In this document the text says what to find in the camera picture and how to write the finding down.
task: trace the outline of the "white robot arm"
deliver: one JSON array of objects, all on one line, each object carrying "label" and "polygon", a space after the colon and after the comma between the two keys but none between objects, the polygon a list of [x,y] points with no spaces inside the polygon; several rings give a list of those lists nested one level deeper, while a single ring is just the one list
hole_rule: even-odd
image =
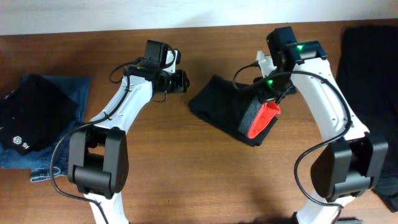
[{"label": "white robot arm", "polygon": [[[121,190],[129,170],[126,134],[138,112],[155,93],[181,93],[189,87],[185,72],[176,70],[180,52],[167,48],[148,40],[141,66],[125,68],[119,90],[90,120],[94,125],[70,138],[68,178],[90,199],[96,223],[129,223]],[[105,146],[104,156],[88,152],[99,144]]]},{"label": "white robot arm", "polygon": [[[297,43],[291,27],[283,27],[268,35],[267,43],[271,56],[264,56],[258,51],[256,57],[262,77],[270,79],[275,71],[291,73],[290,80],[279,79],[271,83],[279,82],[279,85],[274,86],[278,88],[291,82],[301,92],[323,141],[341,134],[347,128],[347,122],[352,122],[348,132],[337,142],[331,142],[311,168],[315,187],[311,197],[321,203],[344,207],[376,185],[388,145],[383,138],[371,136],[369,129],[348,106],[319,42]],[[343,102],[330,86],[314,76],[295,73],[297,71],[316,74],[334,86],[348,106],[350,119]],[[339,209],[337,206],[326,207],[308,200],[294,214],[292,221],[299,224],[334,223],[340,215]]]}]

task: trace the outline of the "black t-shirt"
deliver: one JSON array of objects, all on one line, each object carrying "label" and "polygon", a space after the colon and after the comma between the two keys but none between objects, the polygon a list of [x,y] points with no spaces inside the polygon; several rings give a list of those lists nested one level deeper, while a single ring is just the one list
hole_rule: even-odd
[{"label": "black t-shirt", "polygon": [[22,155],[54,142],[78,105],[47,79],[31,75],[20,88],[0,100],[0,142]]},{"label": "black t-shirt", "polygon": [[392,212],[398,209],[398,27],[347,29],[337,84],[371,134],[389,150],[375,192]]},{"label": "black t-shirt", "polygon": [[[247,85],[237,83],[239,88]],[[255,138],[249,139],[246,133],[239,131],[242,119],[256,98],[256,91],[240,92],[233,88],[232,82],[214,75],[200,93],[189,101],[190,111],[198,118],[224,131],[249,146],[260,146],[272,126],[274,117],[267,127]]]}]

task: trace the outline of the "blue jeans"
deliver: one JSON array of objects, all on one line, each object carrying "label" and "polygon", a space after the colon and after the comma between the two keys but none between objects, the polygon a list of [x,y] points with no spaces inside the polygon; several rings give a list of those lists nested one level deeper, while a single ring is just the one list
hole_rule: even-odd
[{"label": "blue jeans", "polygon": [[[21,83],[27,80],[24,75]],[[71,100],[79,105],[75,112],[76,120],[72,121],[68,128],[55,140],[55,142],[41,151],[32,151],[21,156],[13,149],[4,150],[0,144],[0,167],[3,169],[32,169],[31,182],[49,179],[49,167],[52,153],[58,141],[67,132],[84,122],[88,90],[90,89],[90,77],[51,77],[44,76],[55,86],[63,91]],[[66,175],[68,173],[69,138],[65,139],[60,146],[57,160],[54,165],[54,176]]]}]

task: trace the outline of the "wire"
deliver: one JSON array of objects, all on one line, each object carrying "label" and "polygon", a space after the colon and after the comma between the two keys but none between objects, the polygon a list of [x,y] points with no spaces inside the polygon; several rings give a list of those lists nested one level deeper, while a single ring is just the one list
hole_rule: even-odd
[{"label": "wire", "polygon": [[232,79],[232,85],[235,87],[235,89],[240,90],[240,89],[236,86],[236,83],[235,83],[235,79],[236,79],[236,77],[238,76],[239,72],[241,72],[241,71],[244,70],[244,69],[250,68],[250,67],[258,67],[258,66],[259,66],[259,62],[258,62],[258,61],[255,61],[255,62],[251,63],[250,65],[246,65],[246,66],[241,67],[241,68],[235,73],[234,78]]},{"label": "wire", "polygon": [[320,202],[320,201],[318,201],[317,199],[311,197],[311,196],[304,190],[303,186],[301,185],[300,180],[299,180],[299,175],[298,175],[298,168],[299,168],[300,161],[301,161],[306,155],[308,155],[309,153],[315,151],[316,149],[318,149],[318,148],[320,148],[320,147],[326,146],[327,144],[329,144],[329,143],[331,143],[331,142],[334,142],[334,141],[338,140],[339,138],[342,138],[342,137],[349,131],[349,129],[350,129],[351,125],[352,125],[352,120],[351,120],[351,114],[350,114],[350,112],[349,112],[349,108],[348,108],[347,102],[345,101],[343,95],[337,90],[337,88],[336,88],[334,85],[332,85],[332,84],[329,82],[329,80],[327,80],[326,78],[323,78],[323,77],[321,77],[321,76],[319,76],[319,75],[317,75],[317,74],[311,73],[311,72],[304,72],[304,71],[277,72],[277,73],[273,73],[272,75],[269,75],[269,76],[267,76],[267,77],[265,77],[265,78],[263,78],[263,79],[261,79],[261,80],[255,82],[255,83],[253,83],[252,85],[246,86],[246,87],[244,87],[244,88],[238,88],[238,87],[236,86],[236,84],[235,84],[235,78],[236,78],[236,75],[237,75],[237,74],[238,74],[238,73],[236,73],[235,76],[234,76],[234,79],[233,79],[233,86],[235,87],[235,89],[237,89],[237,90],[239,90],[239,91],[253,90],[253,89],[255,89],[255,88],[258,88],[261,84],[265,83],[266,81],[271,80],[271,79],[273,79],[273,78],[275,78],[275,77],[280,77],[280,76],[284,76],[284,75],[297,74],[297,75],[308,75],[308,76],[311,76],[311,77],[315,77],[315,78],[319,79],[322,83],[328,85],[328,86],[335,92],[336,96],[339,98],[339,100],[340,100],[341,104],[343,105],[343,108],[344,108],[344,110],[345,110],[345,112],[346,112],[347,123],[345,124],[345,129],[344,129],[344,131],[343,131],[342,133],[338,134],[337,136],[335,136],[335,137],[333,137],[333,138],[331,138],[331,139],[329,139],[329,140],[323,141],[323,142],[317,144],[316,146],[313,146],[313,147],[311,147],[310,149],[308,149],[308,150],[306,150],[305,152],[303,152],[303,153],[297,158],[297,160],[296,160],[296,162],[295,162],[295,164],[294,164],[294,178],[295,178],[295,180],[296,180],[296,184],[297,184],[298,188],[301,190],[301,192],[304,194],[304,196],[306,196],[306,198],[308,198],[308,199],[309,199],[310,201],[312,201],[313,203],[318,204],[318,205],[321,205],[321,206],[325,206],[325,207],[334,207],[334,206],[336,206],[336,207],[339,207],[340,209],[344,208],[344,206],[342,206],[342,205],[340,205],[340,204],[338,204],[338,203],[324,203],[324,202]]},{"label": "wire", "polygon": [[81,197],[81,196],[76,196],[76,195],[68,194],[68,193],[62,191],[62,190],[58,187],[57,183],[55,182],[53,167],[54,167],[54,163],[55,163],[55,160],[56,160],[55,156],[57,155],[57,152],[58,152],[58,150],[60,149],[60,145],[61,145],[62,142],[64,142],[64,140],[65,140],[68,136],[71,136],[73,133],[75,133],[75,132],[77,132],[77,131],[81,131],[81,130],[83,130],[83,129],[89,128],[89,127],[93,126],[94,124],[98,124],[98,123],[100,123],[100,122],[106,121],[106,120],[109,119],[113,114],[115,114],[115,112],[117,112],[117,110],[119,109],[119,107],[122,105],[124,99],[126,99],[127,94],[129,93],[130,78],[129,78],[129,75],[128,75],[127,67],[124,67],[124,75],[123,75],[123,76],[124,76],[124,77],[127,76],[127,85],[126,85],[126,89],[125,89],[125,91],[124,91],[124,94],[123,94],[122,98],[120,99],[120,101],[118,102],[118,104],[116,105],[116,107],[115,107],[109,114],[105,114],[105,116],[104,116],[103,118],[101,118],[101,119],[99,119],[99,120],[96,120],[96,121],[91,121],[91,122],[89,122],[89,123],[83,124],[83,125],[77,127],[76,129],[70,131],[70,132],[67,133],[66,135],[64,135],[64,136],[61,138],[61,140],[58,142],[58,144],[55,146],[55,149],[54,149],[54,152],[53,152],[53,154],[52,154],[52,156],[51,156],[51,161],[50,161],[50,180],[51,180],[51,184],[53,185],[54,189],[55,189],[58,193],[60,193],[61,195],[63,195],[63,196],[66,196],[66,197],[69,197],[69,198],[73,198],[73,199],[77,199],[77,200],[82,200],[82,201],[85,201],[85,202],[91,202],[91,203],[95,204],[95,205],[98,207],[99,211],[101,212],[102,217],[104,218],[105,223],[107,223],[107,224],[108,224],[108,220],[106,219],[106,215],[105,215],[105,213],[104,213],[104,211],[103,211],[103,209],[102,209],[102,207],[101,207],[101,203],[97,202],[96,200],[92,200],[92,199],[84,198],[84,197]]},{"label": "wire", "polygon": [[[174,58],[173,58],[172,62],[170,62],[170,63],[168,63],[168,64],[165,65],[165,68],[168,68],[168,67],[170,67],[171,65],[173,65],[173,63],[174,63],[174,61],[175,61],[175,58],[176,58],[174,49],[173,49],[171,46],[169,46],[169,45],[168,45],[168,48],[171,49]],[[100,123],[100,122],[106,121],[106,120],[109,119],[113,114],[115,114],[115,112],[117,112],[117,110],[118,110],[119,107],[122,105],[123,101],[126,99],[127,94],[128,94],[129,91],[130,91],[130,89],[129,89],[129,87],[130,87],[130,78],[129,78],[129,72],[128,72],[128,69],[127,69],[126,65],[137,65],[139,62],[141,62],[142,59],[143,59],[143,57],[139,57],[139,58],[135,59],[135,60],[132,61],[132,62],[124,63],[124,64],[122,64],[122,65],[117,66],[114,70],[112,70],[112,72],[109,74],[109,81],[110,81],[111,83],[115,83],[115,84],[121,83],[122,80],[123,80],[123,78],[124,78],[125,76],[127,76],[127,85],[126,85],[126,89],[125,89],[125,91],[124,91],[124,94],[123,94],[122,98],[120,99],[120,101],[119,101],[118,104],[116,105],[116,107],[115,107],[109,114],[106,114],[106,113],[105,113],[105,116],[104,116],[103,118],[101,118],[101,119],[99,119],[99,120],[96,120],[96,121],[91,121],[91,122],[89,122],[89,123],[83,124],[83,125],[81,125],[81,126],[75,128],[74,130],[70,131],[69,133],[66,133],[66,135],[64,135],[64,136],[59,140],[58,144],[55,146],[54,152],[53,152],[53,154],[52,154],[52,156],[51,156],[51,161],[50,161],[50,180],[51,180],[51,184],[53,185],[54,189],[55,189],[58,193],[60,193],[61,195],[63,195],[63,196],[66,196],[66,197],[69,197],[69,198],[72,198],[72,199],[82,200],[82,201],[85,201],[85,202],[91,202],[91,203],[95,204],[95,205],[98,207],[99,211],[101,212],[102,217],[103,217],[103,219],[104,219],[104,221],[105,221],[106,224],[109,224],[109,222],[108,222],[108,219],[106,218],[106,215],[105,215],[105,213],[104,213],[104,210],[103,210],[102,207],[101,207],[101,203],[100,203],[100,202],[97,202],[96,200],[88,199],[88,198],[85,198],[85,197],[81,197],[81,196],[77,196],[77,195],[68,194],[68,193],[62,191],[62,190],[58,187],[57,183],[55,182],[55,177],[54,177],[54,172],[53,172],[53,167],[54,167],[54,163],[55,163],[55,160],[56,160],[55,157],[56,157],[56,155],[57,155],[58,150],[60,149],[61,143],[64,142],[64,140],[65,140],[67,137],[71,136],[73,133],[75,133],[75,132],[77,132],[77,131],[81,131],[81,130],[83,130],[83,129],[92,127],[94,124],[98,124],[98,123]],[[120,68],[122,68],[122,67],[124,67],[123,76],[121,77],[120,80],[118,80],[118,81],[113,81],[113,80],[112,80],[112,75],[113,75],[113,73],[114,73],[116,70],[118,70],[118,69],[120,69]]]},{"label": "wire", "polygon": [[276,104],[279,104],[283,98],[286,96],[287,92],[293,88],[293,85],[290,85],[289,87],[287,87],[287,89],[283,92],[283,94],[281,94],[281,96],[278,98],[278,100],[276,100]]},{"label": "wire", "polygon": [[340,215],[341,215],[341,211],[342,211],[342,208],[339,207],[337,216],[331,221],[331,224],[337,223],[338,217],[340,217]]},{"label": "wire", "polygon": [[163,100],[151,100],[151,101],[156,102],[156,103],[163,103],[163,102],[166,101],[166,99],[167,99],[167,93],[164,94],[164,99]]},{"label": "wire", "polygon": [[113,80],[112,80],[112,75],[113,75],[113,73],[116,72],[119,68],[122,68],[122,67],[124,67],[124,66],[126,66],[126,65],[137,65],[142,59],[143,59],[143,57],[139,57],[139,58],[135,59],[135,60],[132,61],[132,62],[127,62],[127,63],[124,63],[124,64],[122,64],[122,65],[117,66],[117,67],[116,67],[114,70],[112,70],[112,72],[109,74],[109,81],[110,81],[111,83],[114,83],[114,84],[121,83],[124,76],[121,77],[118,81],[113,81]]}]

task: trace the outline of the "wooden table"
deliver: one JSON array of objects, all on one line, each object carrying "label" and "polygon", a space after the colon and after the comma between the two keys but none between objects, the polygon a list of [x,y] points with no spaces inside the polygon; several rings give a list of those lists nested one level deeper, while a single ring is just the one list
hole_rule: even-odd
[{"label": "wooden table", "polygon": [[[131,223],[237,223],[256,217],[290,217],[307,201],[296,186],[293,166],[301,152],[321,141],[301,94],[281,104],[282,114],[260,147],[249,147],[199,120],[188,101],[213,74],[232,79],[268,53],[266,36],[292,26],[297,40],[319,40],[336,74],[342,31],[359,24],[389,21],[317,22],[256,26],[125,30],[0,37],[0,89],[5,93],[25,73],[90,76],[86,120],[96,115],[118,89],[108,81],[117,65],[143,55],[146,40],[166,42],[182,53],[186,94],[149,103],[128,135],[129,176],[123,189],[124,212]],[[250,83],[258,69],[245,70],[238,81]],[[299,173],[311,192],[309,168],[319,155],[304,159]],[[29,170],[0,170],[1,223],[94,223],[88,203],[62,197],[49,181],[32,184]],[[66,177],[59,186],[77,194]],[[381,200],[367,191],[343,210],[367,223],[397,223]]]}]

